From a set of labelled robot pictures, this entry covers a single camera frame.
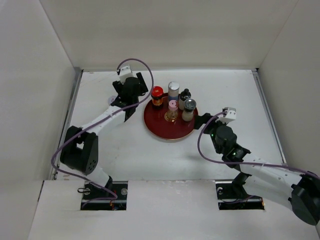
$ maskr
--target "gray lid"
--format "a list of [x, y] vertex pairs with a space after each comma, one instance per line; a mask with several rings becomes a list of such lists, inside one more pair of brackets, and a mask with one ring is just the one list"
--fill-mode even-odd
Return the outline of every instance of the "gray lid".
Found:
[[194, 110], [196, 108], [196, 105], [196, 101], [191, 98], [184, 101], [184, 108], [186, 110]]

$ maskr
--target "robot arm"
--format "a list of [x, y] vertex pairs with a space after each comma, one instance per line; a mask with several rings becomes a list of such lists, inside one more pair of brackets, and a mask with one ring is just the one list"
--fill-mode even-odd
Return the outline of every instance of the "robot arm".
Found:
[[111, 117], [69, 143], [62, 149], [60, 156], [61, 163], [71, 169], [77, 170], [88, 179], [108, 189], [112, 186], [112, 178], [98, 165], [99, 133], [104, 130], [110, 131], [115, 126], [127, 121], [135, 113], [136, 107], [130, 107], [118, 113], [115, 112], [127, 106], [137, 104], [139, 102], [139, 96], [143, 96], [148, 92], [142, 74], [138, 72], [136, 77], [134, 77], [130, 66], [122, 67], [118, 72], [118, 76], [119, 81], [112, 83], [118, 96], [109, 108], [88, 124], [81, 127], [71, 126], [67, 130], [64, 142], [79, 133], [82, 129], [98, 123], [109, 115], [111, 115]]
[[[210, 135], [216, 153], [222, 154], [224, 162], [236, 163], [228, 165], [240, 172], [232, 182], [233, 189], [243, 196], [270, 199], [292, 210], [302, 221], [317, 225], [320, 220], [320, 180], [284, 168], [263, 166], [268, 162], [237, 144], [237, 135], [227, 126], [236, 119], [236, 110], [226, 107], [223, 111], [226, 112], [223, 117], [213, 120], [204, 134]], [[194, 128], [199, 129], [211, 117], [208, 113], [197, 116]]]

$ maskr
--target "bottle label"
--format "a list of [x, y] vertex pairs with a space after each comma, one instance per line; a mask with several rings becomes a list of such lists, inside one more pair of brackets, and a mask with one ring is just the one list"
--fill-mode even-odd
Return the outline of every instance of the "bottle label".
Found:
[[170, 96], [170, 95], [168, 95], [168, 102], [170, 102], [171, 100], [178, 101], [179, 100], [179, 96]]
[[160, 106], [163, 103], [162, 98], [159, 100], [152, 99], [152, 104], [155, 106]]

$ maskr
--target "round red plate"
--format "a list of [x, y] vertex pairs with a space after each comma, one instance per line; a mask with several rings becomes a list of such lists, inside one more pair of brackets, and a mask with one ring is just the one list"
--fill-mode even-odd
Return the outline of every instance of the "round red plate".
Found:
[[163, 94], [163, 108], [154, 109], [150, 100], [144, 109], [144, 123], [146, 127], [162, 139], [176, 140], [186, 137], [194, 130], [195, 117], [191, 121], [184, 121], [181, 117], [183, 111], [178, 110], [178, 118], [175, 122], [168, 122], [165, 119], [165, 113], [168, 111], [168, 94]]

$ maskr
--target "seasoning container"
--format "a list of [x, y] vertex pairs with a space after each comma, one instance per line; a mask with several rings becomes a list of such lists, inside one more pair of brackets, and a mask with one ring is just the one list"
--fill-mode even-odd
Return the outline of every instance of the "seasoning container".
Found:
[[168, 84], [168, 103], [171, 100], [179, 100], [179, 83], [171, 81]]
[[164, 118], [168, 122], [174, 122], [178, 118], [178, 102], [176, 100], [169, 101], [169, 110], [165, 113]]
[[152, 107], [155, 109], [161, 109], [164, 106], [163, 102], [164, 90], [160, 86], [154, 86], [151, 92]]
[[182, 113], [182, 119], [186, 122], [190, 122], [194, 117], [194, 110], [196, 109], [196, 101], [189, 98], [184, 101], [184, 110]]
[[189, 92], [189, 89], [186, 88], [180, 93], [179, 97], [179, 109], [184, 110], [185, 109], [185, 100], [191, 98], [191, 93]]

